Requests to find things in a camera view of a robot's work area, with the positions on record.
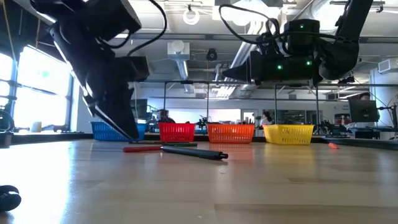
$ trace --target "computer monitor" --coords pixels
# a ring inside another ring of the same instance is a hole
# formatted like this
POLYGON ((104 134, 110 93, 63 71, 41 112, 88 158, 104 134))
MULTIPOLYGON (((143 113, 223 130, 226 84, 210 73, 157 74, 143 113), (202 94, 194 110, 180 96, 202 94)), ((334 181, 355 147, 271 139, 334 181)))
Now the computer monitor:
POLYGON ((351 122, 378 122, 376 101, 348 100, 351 122))

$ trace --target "orange basket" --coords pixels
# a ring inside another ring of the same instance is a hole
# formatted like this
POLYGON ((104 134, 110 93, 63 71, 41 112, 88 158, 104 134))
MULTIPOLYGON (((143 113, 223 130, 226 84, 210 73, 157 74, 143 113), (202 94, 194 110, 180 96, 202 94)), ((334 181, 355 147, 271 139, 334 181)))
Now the orange basket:
POLYGON ((250 143, 254 134, 251 124, 207 124, 212 143, 250 143))
POLYGON ((193 142, 195 124, 159 123, 162 142, 193 142))

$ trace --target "pillar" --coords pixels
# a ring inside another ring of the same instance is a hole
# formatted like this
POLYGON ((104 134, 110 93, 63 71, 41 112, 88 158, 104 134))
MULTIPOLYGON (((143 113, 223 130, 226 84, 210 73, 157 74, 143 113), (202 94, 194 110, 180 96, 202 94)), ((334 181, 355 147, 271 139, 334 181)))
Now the pillar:
MULTIPOLYGON (((397 87, 370 87, 369 90, 372 93, 371 99, 376 100, 377 107, 391 106, 394 103, 398 103, 398 72, 391 72, 380 74, 377 68, 370 71, 369 82, 372 84, 397 84, 397 87)), ((382 110, 379 111, 380 120, 379 126, 393 126, 391 117, 389 115, 391 111, 382 110)))

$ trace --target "plastic basket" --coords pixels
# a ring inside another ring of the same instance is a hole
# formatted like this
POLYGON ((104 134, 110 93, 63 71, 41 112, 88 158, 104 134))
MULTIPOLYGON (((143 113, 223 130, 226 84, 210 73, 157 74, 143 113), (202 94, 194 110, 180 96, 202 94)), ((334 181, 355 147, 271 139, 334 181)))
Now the plastic basket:
POLYGON ((311 143, 313 125, 264 125, 266 140, 274 144, 308 145, 311 143))
POLYGON ((250 143, 254 134, 251 124, 207 124, 212 143, 250 143))
POLYGON ((159 123, 162 142, 193 142, 195 124, 159 123))
POLYGON ((99 141, 142 141, 145 136, 146 124, 137 124, 139 137, 137 139, 128 139, 123 135, 119 134, 111 126, 105 122, 93 121, 91 122, 93 128, 93 135, 95 140, 99 141))

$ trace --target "blue basket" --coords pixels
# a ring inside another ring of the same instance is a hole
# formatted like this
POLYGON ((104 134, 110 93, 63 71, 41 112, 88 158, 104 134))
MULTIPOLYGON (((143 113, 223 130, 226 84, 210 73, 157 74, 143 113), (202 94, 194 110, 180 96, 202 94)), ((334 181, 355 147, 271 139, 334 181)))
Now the blue basket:
POLYGON ((115 129, 107 125, 105 122, 92 121, 93 135, 95 140, 99 141, 142 141, 145 136, 146 124, 137 124, 139 137, 137 139, 128 139, 119 134, 115 129))

